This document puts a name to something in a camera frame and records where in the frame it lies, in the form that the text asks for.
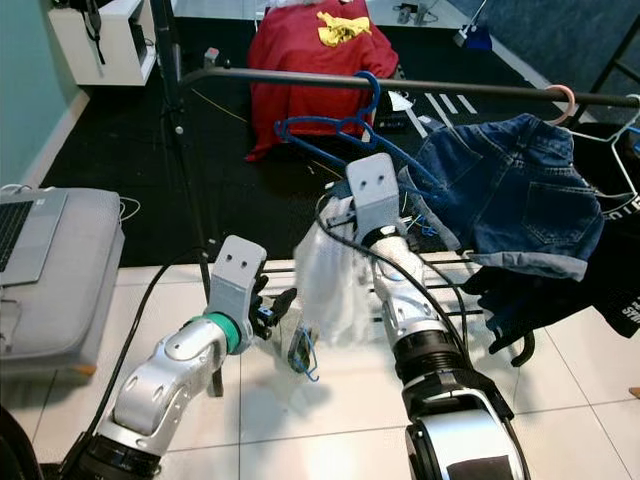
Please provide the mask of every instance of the teal wall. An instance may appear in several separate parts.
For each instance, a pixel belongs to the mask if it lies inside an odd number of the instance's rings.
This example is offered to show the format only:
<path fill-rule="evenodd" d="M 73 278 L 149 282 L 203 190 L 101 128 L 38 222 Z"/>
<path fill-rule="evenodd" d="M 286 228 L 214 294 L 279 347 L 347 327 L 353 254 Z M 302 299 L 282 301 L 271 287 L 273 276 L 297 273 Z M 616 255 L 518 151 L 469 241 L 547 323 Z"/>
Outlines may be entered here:
<path fill-rule="evenodd" d="M 0 0 L 0 183 L 19 182 L 79 89 L 50 0 Z"/>

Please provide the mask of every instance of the black carpet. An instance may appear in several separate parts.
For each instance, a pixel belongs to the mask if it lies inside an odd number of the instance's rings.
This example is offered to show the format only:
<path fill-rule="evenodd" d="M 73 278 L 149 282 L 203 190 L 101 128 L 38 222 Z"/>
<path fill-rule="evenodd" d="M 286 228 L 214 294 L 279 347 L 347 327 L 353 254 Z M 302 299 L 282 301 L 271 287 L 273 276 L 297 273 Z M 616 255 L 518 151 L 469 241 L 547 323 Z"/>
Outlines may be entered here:
<path fill-rule="evenodd" d="M 232 66 L 246 67 L 254 34 L 253 22 L 178 18 L 187 71 L 199 68 L 205 50 L 216 47 Z M 459 49 L 452 30 L 382 27 L 398 52 L 408 79 L 530 85 L 491 52 Z M 247 83 L 207 79 L 194 85 L 199 93 L 236 116 L 249 120 Z M 162 79 L 154 71 L 144 88 L 99 87 L 60 150 L 43 186 L 92 187 L 118 192 L 142 204 L 123 224 L 126 236 L 121 266 L 158 265 L 195 244 L 185 192 L 176 180 L 172 152 L 165 153 L 161 135 Z M 495 100 L 467 95 L 478 115 L 460 112 L 454 123 L 504 120 L 522 112 L 542 118 L 557 116 L 552 105 Z M 424 95 L 416 95 L 414 111 L 438 118 Z M 292 258 L 293 248 L 313 221 L 313 208 L 326 183 L 336 177 L 316 163 L 320 159 L 291 145 L 274 148 L 261 163 L 244 157 L 253 146 L 249 123 L 230 116 L 200 96 L 186 99 L 194 132 L 190 158 L 204 167 L 208 218 L 214 236 L 243 236 L 267 249 L 269 258 Z M 388 135 L 413 154 L 420 137 L 410 129 Z M 335 139 L 315 139 L 323 148 L 352 160 L 369 154 Z M 422 237 L 425 251 L 443 249 Z"/>

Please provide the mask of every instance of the denim shorts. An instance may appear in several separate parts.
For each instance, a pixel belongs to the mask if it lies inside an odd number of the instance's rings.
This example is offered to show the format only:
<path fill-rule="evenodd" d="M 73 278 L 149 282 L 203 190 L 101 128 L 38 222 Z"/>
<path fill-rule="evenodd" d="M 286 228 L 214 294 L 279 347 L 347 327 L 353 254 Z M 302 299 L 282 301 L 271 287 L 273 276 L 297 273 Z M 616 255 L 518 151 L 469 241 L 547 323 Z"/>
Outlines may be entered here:
<path fill-rule="evenodd" d="M 401 182 L 425 192 L 414 205 L 451 250 L 477 263 L 581 280 L 604 219 L 573 167 L 571 134 L 529 115 L 440 129 L 417 154 L 436 179 L 412 167 Z"/>

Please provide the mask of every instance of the blue plastic hanger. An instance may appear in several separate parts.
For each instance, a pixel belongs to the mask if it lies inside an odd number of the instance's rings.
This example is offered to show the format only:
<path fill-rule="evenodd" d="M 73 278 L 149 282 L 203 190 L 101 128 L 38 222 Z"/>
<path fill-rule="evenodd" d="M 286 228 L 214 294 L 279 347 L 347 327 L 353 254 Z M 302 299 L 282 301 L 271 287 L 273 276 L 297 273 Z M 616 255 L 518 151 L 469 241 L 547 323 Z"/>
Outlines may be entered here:
<path fill-rule="evenodd" d="M 365 150 L 374 150 L 378 145 L 384 146 L 387 151 L 397 156 L 398 158 L 404 160 L 409 165 L 412 165 L 415 169 L 417 169 L 422 175 L 426 177 L 426 179 L 431 182 L 433 185 L 438 185 L 438 181 L 429 173 L 429 171 L 424 168 L 418 161 L 416 161 L 413 157 L 411 157 L 407 152 L 399 148 L 398 146 L 391 143 L 384 137 L 381 137 L 377 133 L 373 131 L 373 128 L 366 122 L 366 116 L 373 113 L 373 111 L 377 108 L 378 102 L 380 101 L 380 84 L 376 79 L 375 75 L 368 71 L 360 71 L 355 74 L 356 77 L 366 78 L 371 84 L 371 88 L 373 90 L 373 98 L 371 99 L 371 103 L 369 106 L 361 108 L 356 112 L 355 117 L 346 117 L 342 120 L 338 120 L 336 118 L 330 117 L 321 117 L 316 115 L 309 116 L 301 116 L 301 117 L 290 117 L 286 120 L 277 121 L 274 125 L 276 135 L 280 137 L 282 140 L 285 140 L 290 143 L 294 143 L 296 145 L 301 146 L 307 150 L 310 150 L 317 155 L 325 158 L 333 165 L 337 167 L 345 167 L 347 162 L 336 157 L 335 155 L 330 154 L 329 152 L 325 152 L 321 148 L 316 147 L 315 145 L 311 145 L 309 142 L 302 140 L 299 137 L 296 137 L 289 131 L 289 126 L 295 123 L 323 123 L 325 125 L 333 125 L 336 129 L 335 135 L 340 137 L 348 142 L 351 142 Z M 368 134 L 370 141 L 363 142 L 362 140 L 344 133 L 344 127 L 350 124 L 356 124 L 361 126 Z M 425 196 L 425 192 L 419 192 L 421 195 Z"/>
<path fill-rule="evenodd" d="M 629 127 L 629 130 L 631 130 L 633 133 L 638 133 L 640 134 L 640 128 L 636 128 L 636 127 Z M 640 141 L 636 142 L 636 144 L 633 146 L 633 149 L 640 153 Z"/>

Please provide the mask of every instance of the floor tile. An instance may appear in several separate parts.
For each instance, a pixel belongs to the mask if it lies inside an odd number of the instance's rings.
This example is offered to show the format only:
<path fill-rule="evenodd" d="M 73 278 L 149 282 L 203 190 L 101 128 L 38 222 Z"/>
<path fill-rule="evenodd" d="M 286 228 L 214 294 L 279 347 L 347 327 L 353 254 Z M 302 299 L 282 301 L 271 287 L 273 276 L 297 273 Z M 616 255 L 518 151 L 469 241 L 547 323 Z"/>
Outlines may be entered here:
<path fill-rule="evenodd" d="M 34 442 L 41 461 L 59 461 L 78 434 L 88 426 L 145 288 L 116 287 L 98 358 L 98 370 L 90 381 L 82 386 L 55 382 Z M 114 391 L 118 391 L 121 380 L 133 368 L 151 355 L 158 340 L 175 332 L 203 308 L 204 295 L 200 284 L 158 285 L 149 300 Z M 238 442 L 240 361 L 237 357 L 227 359 L 223 378 L 225 396 L 222 399 L 211 398 L 203 392 L 196 397 L 187 408 L 170 449 Z"/>
<path fill-rule="evenodd" d="M 317 383 L 293 373 L 271 346 L 242 356 L 241 442 L 407 423 L 402 384 L 382 337 L 353 348 L 318 344 Z"/>
<path fill-rule="evenodd" d="M 269 270 L 290 270 L 290 272 L 278 272 L 274 273 L 274 278 L 285 277 L 294 278 L 293 274 L 293 260 L 269 260 L 266 262 L 264 269 Z M 118 277 L 116 285 L 144 285 L 147 286 L 155 274 L 160 269 L 160 266 L 156 267 L 128 267 L 120 268 L 118 270 Z M 209 264 L 209 275 L 213 270 L 213 264 Z M 200 283 L 202 276 L 200 273 L 200 266 L 197 264 L 185 264 L 174 265 L 170 267 L 160 280 L 158 284 L 166 283 Z"/>
<path fill-rule="evenodd" d="M 0 403 L 33 440 L 47 393 L 55 372 L 31 380 L 3 380 L 0 385 Z"/>
<path fill-rule="evenodd" d="M 587 399 L 544 330 L 535 332 L 536 350 L 520 367 L 513 410 L 515 413 L 587 405 Z"/>
<path fill-rule="evenodd" d="M 595 405 L 609 439 L 634 480 L 640 480 L 640 400 Z"/>
<path fill-rule="evenodd" d="M 174 11 L 178 17 L 241 19 L 244 18 L 243 3 L 237 0 L 178 0 Z"/>
<path fill-rule="evenodd" d="M 158 480 L 235 480 L 238 478 L 238 446 L 171 452 L 160 460 Z"/>
<path fill-rule="evenodd" d="M 240 446 L 241 480 L 409 480 L 404 428 Z"/>
<path fill-rule="evenodd" d="M 416 28 L 413 23 L 413 18 L 409 20 L 409 23 L 405 25 L 401 25 L 398 23 L 398 11 L 393 9 L 394 6 L 398 5 L 394 0 L 368 0 L 367 8 L 369 9 L 369 16 L 371 20 L 376 25 L 391 25 L 397 27 L 410 27 Z M 459 28 L 462 23 L 460 23 L 453 13 L 455 9 L 449 5 L 449 2 L 445 2 L 444 0 L 440 0 L 435 3 L 434 6 L 430 9 L 430 12 L 433 16 L 426 16 L 425 22 L 428 22 L 423 27 L 432 27 L 432 28 Z"/>
<path fill-rule="evenodd" d="M 593 308 L 547 328 L 590 403 L 630 398 L 640 385 L 640 335 L 618 335 Z"/>
<path fill-rule="evenodd" d="M 437 298 L 446 310 L 458 310 L 458 302 L 451 291 L 438 290 Z M 477 297 L 465 297 L 467 308 L 478 308 L 470 298 Z M 518 369 L 511 366 L 511 360 L 522 351 L 522 340 L 491 355 L 489 346 L 495 337 L 485 326 L 485 316 L 470 315 L 467 323 L 473 365 L 496 383 L 515 413 L 588 404 L 544 329 L 535 333 L 533 357 Z M 454 324 L 461 331 L 459 317 L 454 317 Z"/>
<path fill-rule="evenodd" d="M 514 428 L 533 480 L 629 479 L 591 407 L 518 415 Z"/>

